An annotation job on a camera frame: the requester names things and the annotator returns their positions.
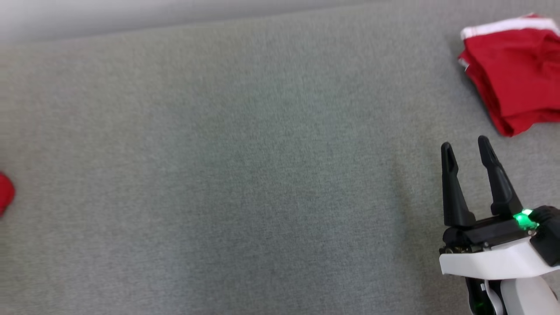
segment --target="gray fabric surface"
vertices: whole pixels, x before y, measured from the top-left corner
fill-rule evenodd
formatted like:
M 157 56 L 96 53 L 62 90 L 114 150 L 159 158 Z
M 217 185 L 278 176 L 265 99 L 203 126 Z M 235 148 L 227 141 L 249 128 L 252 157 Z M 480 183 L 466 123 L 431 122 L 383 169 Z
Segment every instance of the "gray fabric surface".
M 2 0 L 0 44 L 260 17 L 385 0 Z
M 467 314 L 442 276 L 440 145 L 560 205 L 560 125 L 503 138 L 463 26 L 556 0 L 421 1 L 3 48 L 2 314 Z M 558 274 L 547 280 L 560 290 Z

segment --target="white wall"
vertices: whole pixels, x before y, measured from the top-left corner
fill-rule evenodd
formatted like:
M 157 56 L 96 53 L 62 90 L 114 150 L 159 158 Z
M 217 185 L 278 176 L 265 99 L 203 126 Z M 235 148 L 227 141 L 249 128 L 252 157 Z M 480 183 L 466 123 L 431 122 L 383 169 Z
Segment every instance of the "white wall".
M 271 15 L 368 0 L 0 0 L 0 43 Z

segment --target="green led light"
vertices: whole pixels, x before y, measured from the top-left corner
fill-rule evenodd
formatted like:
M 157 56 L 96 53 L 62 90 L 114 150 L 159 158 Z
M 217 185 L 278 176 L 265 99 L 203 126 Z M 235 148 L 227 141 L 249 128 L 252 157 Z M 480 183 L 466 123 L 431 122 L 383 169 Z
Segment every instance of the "green led light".
M 517 220 L 517 224 L 520 228 L 524 230 L 534 230 L 539 226 L 538 223 L 531 221 L 529 218 L 529 215 L 532 212 L 533 211 L 531 209 L 524 209 L 520 213 L 514 215 L 514 218 Z

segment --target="folded red shorts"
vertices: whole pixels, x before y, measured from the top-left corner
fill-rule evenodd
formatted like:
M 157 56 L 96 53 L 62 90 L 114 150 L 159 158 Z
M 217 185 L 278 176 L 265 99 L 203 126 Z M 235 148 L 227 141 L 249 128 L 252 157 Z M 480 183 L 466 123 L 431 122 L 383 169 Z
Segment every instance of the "folded red shorts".
M 528 15 L 466 27 L 459 62 L 504 136 L 560 122 L 560 29 Z

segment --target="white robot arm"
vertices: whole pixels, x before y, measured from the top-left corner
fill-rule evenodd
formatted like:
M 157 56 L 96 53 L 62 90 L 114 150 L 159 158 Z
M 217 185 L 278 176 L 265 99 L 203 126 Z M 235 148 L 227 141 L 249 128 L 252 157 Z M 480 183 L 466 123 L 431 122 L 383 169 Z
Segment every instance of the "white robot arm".
M 541 275 L 560 270 L 560 211 L 524 209 L 487 137 L 478 139 L 488 170 L 492 217 L 476 220 L 457 179 L 449 143 L 441 147 L 445 246 L 443 274 L 463 276 L 474 315 L 560 315 L 555 293 Z

